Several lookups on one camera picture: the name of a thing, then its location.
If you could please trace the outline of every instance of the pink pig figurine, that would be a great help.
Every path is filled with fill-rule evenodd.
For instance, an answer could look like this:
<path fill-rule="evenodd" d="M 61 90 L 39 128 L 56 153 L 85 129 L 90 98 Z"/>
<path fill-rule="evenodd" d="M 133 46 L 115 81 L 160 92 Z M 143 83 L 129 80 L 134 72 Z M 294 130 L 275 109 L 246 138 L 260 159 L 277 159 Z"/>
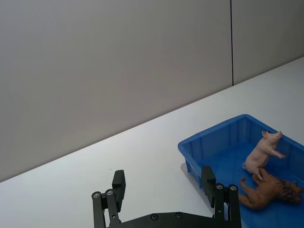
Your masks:
<path fill-rule="evenodd" d="M 263 178 L 259 172 L 259 167 L 264 167 L 271 155 L 278 158 L 284 158 L 285 155 L 276 151 L 276 145 L 282 137 L 282 132 L 270 134 L 266 131 L 262 131 L 263 138 L 258 142 L 253 151 L 248 155 L 243 168 L 251 174 L 257 175 L 262 181 Z"/>

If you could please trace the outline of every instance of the brown lion figurine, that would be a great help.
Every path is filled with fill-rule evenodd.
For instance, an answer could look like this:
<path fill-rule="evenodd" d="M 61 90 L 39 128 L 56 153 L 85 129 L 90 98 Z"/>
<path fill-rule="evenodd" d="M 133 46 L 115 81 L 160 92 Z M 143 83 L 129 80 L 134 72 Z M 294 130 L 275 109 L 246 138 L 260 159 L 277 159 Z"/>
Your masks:
<path fill-rule="evenodd" d="M 239 194 L 239 201 L 245 206 L 261 210 L 265 208 L 273 199 L 285 200 L 293 203 L 301 202 L 301 194 L 304 188 L 297 186 L 297 183 L 289 183 L 286 180 L 268 174 L 265 169 L 259 168 L 263 180 L 260 180 L 256 174 L 252 176 L 253 181 L 258 185 L 253 189 L 245 184 L 245 178 L 241 180 L 241 186 L 247 196 Z"/>

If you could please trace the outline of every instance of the white tabletop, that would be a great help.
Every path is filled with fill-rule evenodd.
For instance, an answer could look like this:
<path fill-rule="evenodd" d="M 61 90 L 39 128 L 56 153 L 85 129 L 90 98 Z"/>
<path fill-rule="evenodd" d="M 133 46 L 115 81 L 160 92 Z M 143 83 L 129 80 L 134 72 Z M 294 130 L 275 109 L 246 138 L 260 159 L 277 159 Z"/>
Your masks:
<path fill-rule="evenodd" d="M 122 221 L 154 212 L 211 216 L 178 142 L 250 114 L 304 144 L 304 58 L 0 183 L 2 228 L 92 228 L 91 194 L 124 169 Z"/>

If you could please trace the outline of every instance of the blue plastic bin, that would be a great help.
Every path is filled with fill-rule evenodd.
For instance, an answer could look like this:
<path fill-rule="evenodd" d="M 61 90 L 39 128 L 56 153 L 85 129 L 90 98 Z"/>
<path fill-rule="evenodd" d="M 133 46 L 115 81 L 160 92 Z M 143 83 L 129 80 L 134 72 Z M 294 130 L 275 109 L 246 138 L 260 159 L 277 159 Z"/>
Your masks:
<path fill-rule="evenodd" d="M 262 131 L 276 133 L 274 129 L 244 114 L 226 120 L 218 125 L 197 133 L 179 143 L 178 148 L 185 157 L 188 172 L 201 183 L 201 167 L 212 167 L 217 182 L 228 186 L 236 184 L 239 193 L 242 177 L 246 185 L 256 187 L 251 174 L 243 169 L 242 163 L 262 138 Z M 274 176 L 296 181 L 304 187 L 304 146 L 283 135 L 277 150 L 286 155 L 279 159 L 271 157 L 266 170 Z M 299 204 L 273 201 L 261 211 L 251 210 L 240 204 L 244 228 L 286 228 L 304 227 L 304 200 Z"/>

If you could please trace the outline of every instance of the pig ear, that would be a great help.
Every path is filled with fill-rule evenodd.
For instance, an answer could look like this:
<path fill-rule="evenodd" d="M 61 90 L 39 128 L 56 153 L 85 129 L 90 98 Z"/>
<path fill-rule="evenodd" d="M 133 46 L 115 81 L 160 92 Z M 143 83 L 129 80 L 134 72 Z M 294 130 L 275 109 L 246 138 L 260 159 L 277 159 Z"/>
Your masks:
<path fill-rule="evenodd" d="M 263 136 L 263 137 L 268 136 L 268 132 L 266 132 L 266 131 L 262 131 L 262 136 Z"/>

